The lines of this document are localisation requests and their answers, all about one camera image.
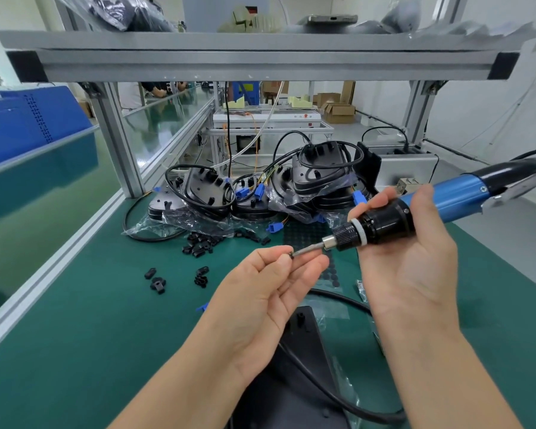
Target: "person's arm in background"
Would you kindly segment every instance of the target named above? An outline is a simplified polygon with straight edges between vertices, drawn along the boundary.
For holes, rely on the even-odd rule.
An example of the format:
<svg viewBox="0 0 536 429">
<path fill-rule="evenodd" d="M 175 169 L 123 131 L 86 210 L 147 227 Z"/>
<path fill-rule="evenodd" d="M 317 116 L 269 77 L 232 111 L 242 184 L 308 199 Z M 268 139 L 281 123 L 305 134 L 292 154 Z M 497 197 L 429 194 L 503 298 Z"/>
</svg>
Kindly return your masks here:
<svg viewBox="0 0 536 429">
<path fill-rule="evenodd" d="M 141 85 L 143 86 L 143 88 L 145 90 L 147 90 L 149 93 L 151 93 L 156 98 L 164 98 L 165 96 L 167 96 L 167 91 L 159 89 L 155 85 L 155 83 L 146 83 L 145 82 L 145 83 L 141 83 Z"/>
<path fill-rule="evenodd" d="M 433 188 L 424 186 L 411 202 L 416 237 L 358 248 L 397 391 L 413 429 L 520 429 L 460 331 L 457 246 L 432 196 Z M 358 205 L 348 219 L 394 197 L 389 188 Z"/>
<path fill-rule="evenodd" d="M 110 429 L 221 429 L 268 365 L 286 322 L 328 267 L 321 252 L 253 251 L 216 289 L 185 343 Z"/>
</svg>

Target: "gray floor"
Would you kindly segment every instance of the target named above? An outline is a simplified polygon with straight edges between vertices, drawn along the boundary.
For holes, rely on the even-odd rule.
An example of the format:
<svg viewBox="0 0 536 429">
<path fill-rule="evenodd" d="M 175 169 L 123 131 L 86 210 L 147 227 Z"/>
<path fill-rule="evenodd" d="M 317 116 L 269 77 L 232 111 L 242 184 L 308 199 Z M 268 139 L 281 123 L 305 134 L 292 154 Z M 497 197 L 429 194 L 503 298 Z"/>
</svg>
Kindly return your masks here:
<svg viewBox="0 0 536 429">
<path fill-rule="evenodd" d="M 340 141 L 357 143 L 367 127 L 353 123 L 351 125 L 334 125 L 333 138 Z M 377 131 L 365 136 L 365 142 L 377 139 Z M 302 143 L 289 144 L 298 147 Z M 197 149 L 188 154 L 187 162 L 194 159 Z M 203 153 L 199 164 L 207 165 L 210 150 Z M 238 169 L 250 172 L 250 169 Z M 461 174 L 463 171 L 445 161 L 440 161 L 433 176 L 433 183 L 441 182 Z M 484 216 L 481 214 L 458 220 L 457 225 L 479 240 L 490 250 L 526 275 L 536 283 L 536 204 L 524 199 L 516 199 L 502 208 L 491 210 Z"/>
</svg>

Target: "workbench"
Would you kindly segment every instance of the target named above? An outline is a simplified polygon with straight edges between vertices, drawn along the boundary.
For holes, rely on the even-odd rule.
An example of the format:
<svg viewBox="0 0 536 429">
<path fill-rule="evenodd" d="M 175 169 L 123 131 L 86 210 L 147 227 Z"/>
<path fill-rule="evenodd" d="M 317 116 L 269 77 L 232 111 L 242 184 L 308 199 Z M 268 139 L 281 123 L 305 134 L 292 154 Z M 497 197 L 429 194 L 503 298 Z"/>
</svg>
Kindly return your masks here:
<svg viewBox="0 0 536 429">
<path fill-rule="evenodd" d="M 140 218 L 145 204 L 131 216 Z M 0 429 L 104 428 L 181 346 L 216 286 L 258 244 L 230 238 L 186 256 L 184 238 L 159 244 L 121 235 L 125 201 L 0 344 Z M 526 429 L 536 428 L 536 284 L 457 226 L 461 328 Z M 273 244 L 307 243 L 320 224 L 287 223 Z M 355 251 L 332 252 L 317 286 L 359 299 Z M 193 283 L 207 265 L 206 289 Z M 166 292 L 149 289 L 151 267 Z M 326 351 L 360 405 L 395 411 L 400 400 L 367 315 L 309 297 Z M 379 427 L 364 423 L 361 427 Z"/>
</svg>

